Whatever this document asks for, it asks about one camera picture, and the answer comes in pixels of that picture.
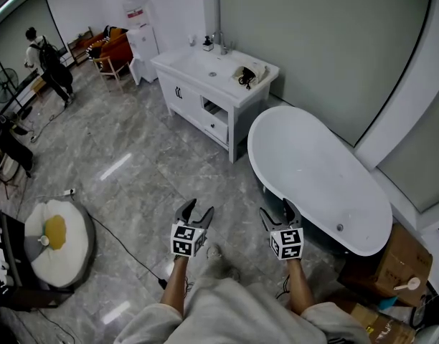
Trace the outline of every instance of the power cable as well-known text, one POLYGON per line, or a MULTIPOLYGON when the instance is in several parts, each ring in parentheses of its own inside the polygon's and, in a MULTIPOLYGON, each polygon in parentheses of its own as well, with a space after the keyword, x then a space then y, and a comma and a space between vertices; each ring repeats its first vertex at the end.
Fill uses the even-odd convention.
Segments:
POLYGON ((22 195, 20 196, 20 203, 19 203, 19 207, 17 208, 16 219, 19 217, 20 208, 22 207, 22 204, 24 203, 24 197, 25 197, 25 191, 27 190, 28 178, 29 178, 28 176, 25 176, 24 190, 22 191, 22 195))
POLYGON ((69 332, 67 332, 64 328, 62 328, 62 326, 60 326, 60 325, 57 324, 56 322, 54 322, 54 321, 50 320, 49 318, 47 318, 47 316, 46 316, 44 313, 42 313, 41 310, 40 310, 39 308, 38 308, 37 311, 38 311, 38 312, 42 315, 42 317, 44 317, 47 321, 49 321, 50 323, 52 323, 52 324, 54 324, 55 326, 57 326, 57 327, 58 327, 61 331, 63 331, 65 334, 71 336, 71 338, 73 339, 73 344, 76 343, 75 337, 74 337, 73 335, 71 335, 69 332))
POLYGON ((290 279, 290 275, 288 275, 285 279, 285 282, 283 282, 283 292, 281 292, 279 295, 276 295, 275 298, 278 300, 282 295, 289 293, 290 290, 288 289, 288 281, 290 279))
POLYGON ((29 333, 29 335, 32 337, 33 341, 36 344, 39 344, 38 340, 36 340, 32 334, 32 332, 30 330, 28 330, 28 327, 25 325, 25 323, 22 321, 22 319, 19 317, 18 314, 15 313, 15 311, 12 311, 12 313, 14 313, 15 317, 17 317, 17 320, 22 324, 22 326, 24 327, 24 329, 27 331, 27 333, 29 333))
POLYGON ((53 120, 55 120, 56 118, 58 118, 61 114, 63 114, 63 112, 64 111, 66 111, 66 107, 60 112, 60 113, 58 113, 58 114, 56 114, 56 115, 52 115, 50 118, 49 118, 49 122, 47 123, 47 124, 45 124, 42 128, 41 128, 41 130, 39 131, 39 133, 38 133, 38 135, 33 135, 32 136, 32 138, 30 139, 30 142, 31 143, 36 143, 37 142, 37 140, 39 139, 39 137, 41 136, 41 134, 42 134, 42 132, 43 132, 43 130, 53 121, 53 120))
POLYGON ((88 213, 89 214, 89 217, 91 218, 91 219, 93 219, 94 221, 96 221, 97 223, 99 223, 99 225, 101 225, 104 229, 106 229, 110 234, 111 234, 111 236, 113 236, 115 239, 116 239, 116 241, 118 241, 120 244, 121 244, 121 246, 125 249, 125 251, 129 254, 129 255, 131 255, 132 257, 133 257, 133 259, 135 260, 135 261, 137 261, 142 267, 144 267, 146 270, 148 270, 156 279, 157 279, 157 281, 158 281, 158 283, 159 283, 159 285, 162 287, 162 289, 166 289, 166 287, 167 287, 167 281, 165 280, 165 279, 162 279, 162 278, 160 278, 160 277, 158 277, 156 274, 154 274, 154 272, 151 270, 151 269, 149 269, 143 262, 141 262, 140 260, 138 260, 128 249, 127 249, 127 247, 124 245, 124 243, 122 243, 122 241, 118 238, 118 237, 116 237, 115 235, 114 235, 114 233, 107 227, 107 226, 105 226, 101 221, 99 221, 98 219, 96 219, 92 214, 90 214, 90 213, 88 213))

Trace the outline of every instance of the door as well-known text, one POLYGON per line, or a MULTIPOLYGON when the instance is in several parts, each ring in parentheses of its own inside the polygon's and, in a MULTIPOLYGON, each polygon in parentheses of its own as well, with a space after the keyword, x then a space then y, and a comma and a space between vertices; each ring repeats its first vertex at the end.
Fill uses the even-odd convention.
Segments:
POLYGON ((159 72, 159 82, 167 106, 193 125, 202 128, 201 95, 189 85, 165 73, 159 72))
POLYGON ((201 95, 189 86, 180 83, 178 95, 183 102, 185 118, 198 128, 202 128, 201 95))
POLYGON ((158 74, 167 107, 173 108, 179 115, 184 116, 184 103, 178 93, 178 83, 173 77, 161 72, 158 74))

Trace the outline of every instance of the drawer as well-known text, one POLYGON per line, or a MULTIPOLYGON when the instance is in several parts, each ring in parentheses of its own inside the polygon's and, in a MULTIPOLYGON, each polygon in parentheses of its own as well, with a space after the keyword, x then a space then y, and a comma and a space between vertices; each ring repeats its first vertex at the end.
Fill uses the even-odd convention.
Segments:
POLYGON ((227 112, 217 107, 217 111, 211 113, 202 109, 202 121, 204 129, 214 137, 227 144, 227 112))

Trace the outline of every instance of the soap dispenser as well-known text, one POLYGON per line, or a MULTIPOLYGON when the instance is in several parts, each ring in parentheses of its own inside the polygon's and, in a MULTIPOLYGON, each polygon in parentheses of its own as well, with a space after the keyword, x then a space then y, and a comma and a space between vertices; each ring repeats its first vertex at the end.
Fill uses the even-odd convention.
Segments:
POLYGON ((205 42, 202 45, 204 51, 212 51, 213 50, 213 42, 210 40, 209 36, 205 36, 205 42))

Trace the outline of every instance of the bathroom vanity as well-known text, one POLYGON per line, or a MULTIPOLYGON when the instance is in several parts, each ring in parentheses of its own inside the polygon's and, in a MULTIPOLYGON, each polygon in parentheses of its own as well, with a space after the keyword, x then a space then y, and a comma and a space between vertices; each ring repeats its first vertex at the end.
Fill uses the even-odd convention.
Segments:
POLYGON ((243 140, 269 96, 278 67, 238 51, 220 54, 215 45, 206 52, 201 47, 183 47, 164 52, 151 60, 156 68, 170 115, 174 112, 200 129, 237 158, 237 144, 243 140), (266 66, 261 81, 247 90, 233 75, 247 62, 266 66))

